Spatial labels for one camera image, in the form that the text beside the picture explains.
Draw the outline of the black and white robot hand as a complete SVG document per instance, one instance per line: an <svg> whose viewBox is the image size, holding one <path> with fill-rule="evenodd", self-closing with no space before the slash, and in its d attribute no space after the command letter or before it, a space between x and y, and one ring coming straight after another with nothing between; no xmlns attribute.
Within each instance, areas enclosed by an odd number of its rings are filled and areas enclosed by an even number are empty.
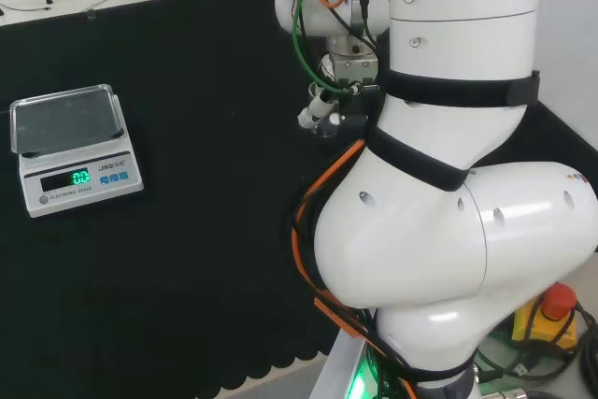
<svg viewBox="0 0 598 399"><path fill-rule="evenodd" d="M378 61L374 54L358 56L329 53L322 57L306 106L298 114L298 125L318 137L360 135L368 120L377 115Z"/></svg>

